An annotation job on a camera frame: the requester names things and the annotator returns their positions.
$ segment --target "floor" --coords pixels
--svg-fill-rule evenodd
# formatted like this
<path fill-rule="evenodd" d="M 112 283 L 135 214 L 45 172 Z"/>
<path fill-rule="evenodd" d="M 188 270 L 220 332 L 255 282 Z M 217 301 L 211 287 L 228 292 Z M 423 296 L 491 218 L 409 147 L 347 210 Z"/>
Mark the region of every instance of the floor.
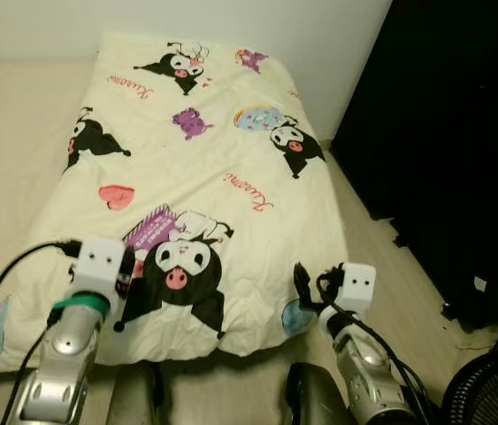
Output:
<path fill-rule="evenodd" d="M 372 221 L 333 157 L 326 155 L 341 215 L 347 229 L 350 259 L 377 268 L 377 286 L 367 319 L 425 383 L 436 403 L 454 373 L 486 352 L 498 326 L 465 334 L 455 321 L 440 315 L 441 297 L 407 248 L 397 248 L 386 221 Z M 216 352 L 207 359 L 169 361 L 162 365 L 165 404 L 163 423 L 175 425 L 280 424 L 282 386 L 291 363 L 305 360 L 326 367 L 342 389 L 333 352 L 314 328 L 283 346 L 239 359 Z M 81 424 L 104 423 L 114 368 L 96 367 Z M 0 415 L 11 388 L 0 376 Z M 141 414 L 122 423 L 144 423 Z"/>

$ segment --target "cartoon character print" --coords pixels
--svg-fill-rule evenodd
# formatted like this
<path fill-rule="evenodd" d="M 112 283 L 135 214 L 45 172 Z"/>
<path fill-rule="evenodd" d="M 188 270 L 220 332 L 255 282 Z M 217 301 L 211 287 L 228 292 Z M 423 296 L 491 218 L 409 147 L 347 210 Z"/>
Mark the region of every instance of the cartoon character print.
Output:
<path fill-rule="evenodd" d="M 263 55 L 262 53 L 252 52 L 250 50 L 237 50 L 235 53 L 235 58 L 239 59 L 242 62 L 243 66 L 246 66 L 253 71 L 260 73 L 260 69 L 258 68 L 258 62 L 268 58 L 268 56 Z"/>
<path fill-rule="evenodd" d="M 186 140 L 191 139 L 194 135 L 200 135 L 205 133 L 205 130 L 209 127 L 213 127 L 213 124 L 206 125 L 201 118 L 199 118 L 199 112 L 194 108 L 187 108 L 186 110 L 177 113 L 172 117 L 172 122 L 182 129 L 186 133 Z"/>
<path fill-rule="evenodd" d="M 257 107 L 240 111 L 234 117 L 234 125 L 248 131 L 272 130 L 286 120 L 275 108 Z"/>
<path fill-rule="evenodd" d="M 276 127 L 270 133 L 270 140 L 274 143 L 276 149 L 284 152 L 284 159 L 290 170 L 292 170 L 292 177 L 299 179 L 299 174 L 308 164 L 308 159 L 315 157 L 324 161 L 326 159 L 318 142 L 297 128 L 295 126 L 296 120 L 291 120 L 293 122 L 288 120 L 280 127 Z"/>
<path fill-rule="evenodd" d="M 191 305 L 191 313 L 220 339 L 225 296 L 218 290 L 222 267 L 215 247 L 230 239 L 233 230 L 198 212 L 184 212 L 174 226 L 168 240 L 147 254 L 143 276 L 133 279 L 114 330 L 122 332 L 127 322 L 160 309 L 164 301 Z"/>
<path fill-rule="evenodd" d="M 166 53 L 158 62 L 134 66 L 133 69 L 144 69 L 171 77 L 180 86 L 184 96 L 187 96 L 197 84 L 195 79 L 203 73 L 203 62 L 209 55 L 209 50 L 199 43 L 169 42 L 167 46 L 177 49 L 173 53 Z"/>
<path fill-rule="evenodd" d="M 115 137 L 109 133 L 103 133 L 101 124 L 86 118 L 93 111 L 93 108 L 84 107 L 82 110 L 83 114 L 78 118 L 68 144 L 68 165 L 65 168 L 66 170 L 78 162 L 81 151 L 90 151 L 94 155 L 120 152 L 126 157 L 131 156 L 131 151 L 121 148 Z"/>

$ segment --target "purple cartoon bear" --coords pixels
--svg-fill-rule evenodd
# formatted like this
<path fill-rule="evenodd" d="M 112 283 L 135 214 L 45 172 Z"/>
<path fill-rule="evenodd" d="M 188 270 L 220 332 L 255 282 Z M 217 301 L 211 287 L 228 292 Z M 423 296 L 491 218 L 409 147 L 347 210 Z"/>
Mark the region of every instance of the purple cartoon bear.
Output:
<path fill-rule="evenodd" d="M 199 118 L 199 112 L 194 108 L 187 108 L 177 113 L 172 117 L 172 122 L 180 126 L 182 131 L 186 133 L 186 140 L 191 139 L 194 135 L 204 133 L 209 127 L 213 127 L 213 124 L 205 125 L 203 120 Z"/>

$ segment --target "green band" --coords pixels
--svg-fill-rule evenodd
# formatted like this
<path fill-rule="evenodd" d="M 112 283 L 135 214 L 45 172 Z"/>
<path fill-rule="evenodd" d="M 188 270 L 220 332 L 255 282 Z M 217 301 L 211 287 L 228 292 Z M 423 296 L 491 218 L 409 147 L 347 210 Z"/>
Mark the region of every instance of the green band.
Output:
<path fill-rule="evenodd" d="M 109 312 L 109 303 L 103 301 L 100 297 L 94 297 L 93 295 L 76 295 L 71 298 L 65 299 L 64 301 L 60 301 L 59 303 L 54 304 L 52 307 L 53 310 L 58 308 L 66 308 L 70 305 L 85 305 L 87 307 L 91 307 L 94 310 L 97 310 L 103 318 Z"/>

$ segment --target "red heart print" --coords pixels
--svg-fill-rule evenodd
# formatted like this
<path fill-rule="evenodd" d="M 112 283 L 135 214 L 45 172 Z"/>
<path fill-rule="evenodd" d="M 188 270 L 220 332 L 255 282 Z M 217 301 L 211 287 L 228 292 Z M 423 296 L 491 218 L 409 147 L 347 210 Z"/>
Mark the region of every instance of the red heart print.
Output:
<path fill-rule="evenodd" d="M 134 197 L 134 189 L 112 184 L 99 188 L 99 197 L 107 203 L 110 210 L 126 208 Z"/>

